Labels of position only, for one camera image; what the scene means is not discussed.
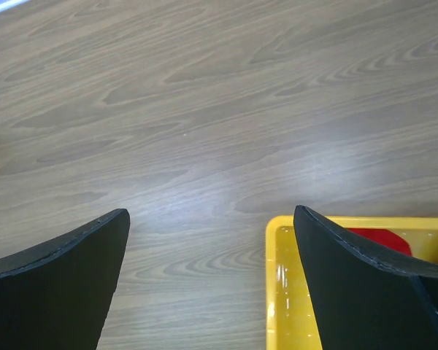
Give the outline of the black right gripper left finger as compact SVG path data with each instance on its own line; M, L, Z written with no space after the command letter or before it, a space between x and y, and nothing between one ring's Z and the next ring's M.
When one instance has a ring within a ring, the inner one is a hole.
M129 229L116 209L0 258L0 349L96 349Z

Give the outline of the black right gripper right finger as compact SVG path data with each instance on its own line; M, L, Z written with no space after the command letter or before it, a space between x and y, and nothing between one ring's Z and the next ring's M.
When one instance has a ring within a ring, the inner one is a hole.
M293 225L324 349L438 349L438 264L306 206L295 208Z

